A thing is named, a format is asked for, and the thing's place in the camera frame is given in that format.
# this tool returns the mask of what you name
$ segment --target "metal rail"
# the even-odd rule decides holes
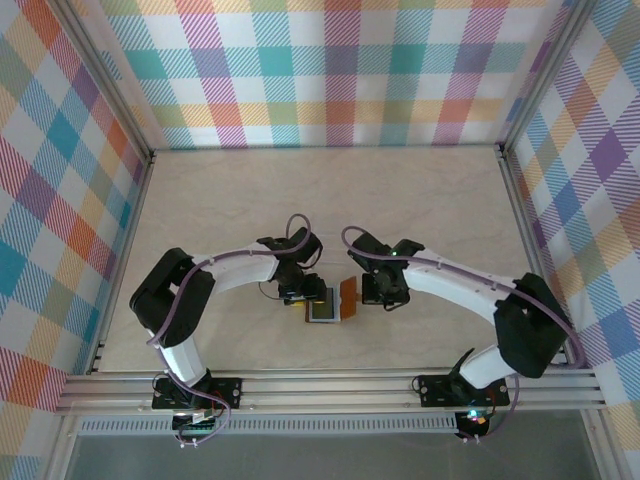
[[[214,372],[213,376],[243,379],[241,406],[234,411],[241,415],[465,411],[465,407],[422,408],[418,394],[411,389],[417,375],[446,373],[447,369],[257,370]],[[145,372],[70,377],[57,413],[157,415],[151,409],[154,376]],[[513,380],[507,379],[507,385],[513,390]],[[550,370],[540,379],[523,378],[520,389],[520,410],[605,406],[591,370]]]
[[[84,365],[84,371],[87,372],[87,375],[93,371],[96,371],[97,365],[94,364],[95,362],[99,362],[100,358],[102,358],[102,350],[104,349],[104,344],[107,339],[107,335],[109,334],[109,327],[111,326],[111,321],[113,320],[113,312],[116,308],[116,301],[118,299],[118,295],[120,294],[120,287],[122,287],[124,273],[127,269],[127,263],[129,262],[129,256],[131,255],[131,249],[133,248],[133,240],[135,238],[136,231],[138,230],[138,223],[140,222],[140,216],[142,215],[142,208],[147,197],[149,184],[151,183],[151,175],[153,173],[153,168],[155,165],[152,160],[144,166],[144,172],[142,173],[140,181],[140,190],[136,199],[135,206],[133,207],[129,225],[127,226],[124,243],[120,256],[118,258],[115,274],[113,275],[113,280],[111,281],[109,297],[107,298],[104,310],[102,311],[98,320],[98,324],[96,326],[96,330],[98,333],[94,334],[93,339],[91,340],[91,345],[89,347],[89,351],[91,352],[91,354],[87,358],[87,362]]]

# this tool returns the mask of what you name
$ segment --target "wire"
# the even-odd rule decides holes
[[[271,299],[271,300],[282,300],[281,298],[278,297],[272,297],[271,295],[267,295],[266,293],[264,293],[264,290],[262,290],[262,284],[264,282],[258,282],[258,289],[260,290],[260,293],[262,293],[265,297]]]
[[[491,413],[489,414],[489,418],[493,417],[496,413],[496,395],[495,393],[493,393],[493,390],[491,390],[490,388],[487,388],[487,394],[489,395],[489,398],[491,398],[491,405],[493,406],[493,409],[491,410]]]
[[[383,305],[382,308],[384,309],[385,312],[393,312],[394,310],[399,309],[400,307],[404,307],[408,302],[402,302],[402,303],[398,303],[392,307],[389,307],[387,305]]]
[[[165,377],[168,378],[167,375],[164,372],[160,372],[158,373],[155,377],[153,377],[153,380],[151,380],[151,388],[153,388],[153,391],[162,395],[164,392],[162,392],[161,390],[158,390],[158,378],[160,377]]]
[[[300,265],[298,264],[298,266],[302,269],[302,270],[310,270],[313,267],[316,266],[316,264],[320,261],[320,258],[322,258],[322,251],[324,250],[324,247],[322,246],[322,244],[320,244],[320,248],[318,248],[318,253],[316,254],[316,258],[313,260],[313,262],[311,263],[311,265]]]
[[[213,392],[213,394],[214,394],[216,397],[218,397],[218,398],[222,398],[222,394],[221,394],[218,390],[216,390],[215,392]],[[213,408],[213,411],[214,411],[214,412],[216,411],[216,405],[215,405],[215,403],[214,403],[214,402],[212,402],[212,403],[211,403],[211,408]],[[220,417],[222,416],[222,414],[223,414],[223,413],[224,413],[224,408],[221,408],[221,409],[220,409],[220,413],[218,413],[218,414],[216,415],[216,418],[220,418]]]
[[[296,217],[298,217],[298,218],[303,218],[303,219],[307,218],[307,217],[305,217],[305,216],[304,216],[303,214],[301,214],[301,213],[294,213],[293,215],[291,215],[291,216],[289,217],[289,219],[287,220],[287,225],[286,225],[286,227],[284,227],[284,236],[285,236],[286,238],[290,238],[289,232],[290,232],[290,229],[291,229],[291,224],[293,223],[293,220],[294,220]],[[306,222],[307,222],[307,230],[308,230],[308,232],[307,232],[307,233],[310,235],[310,234],[311,234],[311,223],[309,222],[309,219],[308,219],[308,218],[307,218]]]
[[[504,418],[498,424],[498,426],[495,427],[493,430],[491,430],[489,433],[487,433],[485,435],[485,438],[489,437],[489,436],[492,436],[492,435],[495,435],[500,430],[502,430],[504,428],[505,424],[507,423],[507,421],[509,420],[509,418],[511,418],[511,415],[513,415],[513,412],[516,411],[516,407],[518,406],[518,400],[520,398],[520,379],[518,378],[518,375],[513,375],[513,383],[514,383],[513,399],[511,400],[511,406],[509,407],[509,410],[504,415]]]
[[[418,377],[419,375],[416,375],[415,377],[413,377],[413,380],[411,380],[411,390],[420,395],[420,389],[416,388],[416,380],[418,380]]]
[[[580,343],[580,339],[578,338],[578,334],[576,333],[575,330],[573,330],[573,328],[571,328],[570,325],[567,325],[564,320],[562,320],[554,311],[552,311],[549,307],[547,307],[546,305],[544,305],[542,302],[540,302],[538,299],[533,298],[531,295],[528,295],[524,292],[521,292],[520,290],[517,290],[513,287],[510,287],[509,285],[505,285],[503,283],[500,282],[496,282],[490,278],[486,278],[483,275],[479,275],[477,273],[471,272],[469,270],[467,270],[466,268],[463,267],[459,267],[456,265],[451,265],[445,262],[440,262],[440,261],[436,261],[436,260],[432,260],[430,258],[423,258],[423,257],[407,257],[407,256],[391,256],[391,255],[377,255],[374,253],[368,253],[362,250],[359,250],[358,248],[354,247],[351,243],[349,243],[349,241],[347,240],[347,232],[349,231],[356,231],[359,233],[369,233],[367,232],[365,229],[357,227],[355,225],[350,225],[348,227],[345,227],[342,230],[341,233],[341,238],[342,238],[342,242],[346,245],[346,247],[351,250],[353,253],[360,255],[362,257],[365,258],[370,258],[372,260],[383,260],[383,261],[389,261],[389,260],[395,260],[395,261],[403,261],[403,262],[415,262],[415,263],[422,263],[425,265],[429,265],[430,267],[436,267],[438,269],[442,269],[442,270],[448,270],[449,272],[461,275],[469,280],[475,281],[475,282],[480,282],[484,285],[487,286],[491,286],[492,288],[497,288],[500,289],[502,291],[508,292],[510,294],[514,294],[517,297],[522,298],[523,300],[525,300],[526,302],[528,302],[529,304],[531,304],[532,306],[536,307],[538,310],[540,310],[542,313],[544,313],[547,317],[549,317],[551,320],[553,320],[554,322],[556,322],[558,324],[558,326],[567,334],[567,336],[569,337],[569,339],[571,340],[571,343],[574,346],[575,349],[575,353],[576,353],[576,361],[573,363],[566,363],[566,364],[551,364],[554,367],[559,367],[559,368],[567,368],[567,369],[578,369],[581,368],[584,365],[585,362],[585,352],[584,352],[584,347],[582,346],[582,344]]]

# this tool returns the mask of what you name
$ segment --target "black mounting bracket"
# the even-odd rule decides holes
[[[483,390],[467,390],[470,401],[463,401],[452,389],[449,375],[419,375],[413,379],[413,389],[420,395],[420,406],[427,407],[505,407],[509,392],[504,379],[496,380]]]
[[[491,418],[488,418],[483,423],[478,423],[477,421],[471,420],[466,413],[457,412],[456,425],[458,426],[458,430],[460,430],[460,433],[455,434],[458,438],[468,439],[470,436],[475,437],[476,435],[484,437],[489,433]]]
[[[231,409],[235,410],[240,407],[240,399],[242,398],[242,379],[241,378],[207,378],[206,388],[198,388],[198,384],[194,385],[196,390],[200,390],[210,395],[220,397],[227,402]],[[219,405],[211,405],[210,400],[199,397],[197,395],[186,394],[183,389],[176,385],[170,378],[159,378],[154,382],[154,396],[151,401],[153,410],[199,410],[199,409],[218,409]]]

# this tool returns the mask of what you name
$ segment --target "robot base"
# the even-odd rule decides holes
[[[456,394],[450,375],[419,375],[413,383],[422,407],[504,407],[510,403],[504,379],[496,380],[484,390],[468,388],[468,400]]]
[[[194,386],[197,390],[220,397],[232,409],[240,407],[242,396],[241,378],[212,378],[208,377]],[[183,391],[170,378],[159,378],[154,383],[154,396],[151,402],[152,410],[208,410],[212,407],[211,400],[195,396]]]

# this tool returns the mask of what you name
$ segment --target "colorful checkered backdrop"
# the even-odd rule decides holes
[[[640,478],[640,1],[596,7],[516,167],[565,301]]]
[[[562,0],[96,3],[75,1],[148,136],[170,148],[491,144],[567,11]]]
[[[545,61],[547,60],[548,55],[552,52],[553,45],[556,39],[558,38],[562,29],[565,27],[567,18],[569,17],[569,14],[571,12],[571,8],[576,3],[577,3],[577,0],[564,0],[562,2],[562,6],[560,7],[560,10],[556,15],[556,18],[554,19],[553,24],[551,25],[551,28],[549,28],[549,31],[547,32],[547,36],[545,37],[544,42],[542,42],[540,50],[538,51],[538,54],[536,55],[535,60],[531,64],[531,67],[527,72],[525,80],[522,83],[522,86],[520,87],[520,91],[518,92],[518,97],[515,99],[515,101],[513,102],[513,105],[511,106],[511,109],[509,110],[509,114],[507,115],[506,121],[502,125],[502,129],[500,130],[500,134],[496,139],[496,143],[502,143],[507,138],[507,135],[511,130],[511,127],[513,126],[514,120],[521,113],[520,111],[522,109],[524,101],[527,99],[527,97],[531,93],[531,90],[533,89],[533,86],[536,83],[536,80],[538,80],[540,69],[542,68]]]
[[[0,0],[0,479],[81,373],[142,163],[45,0]]]

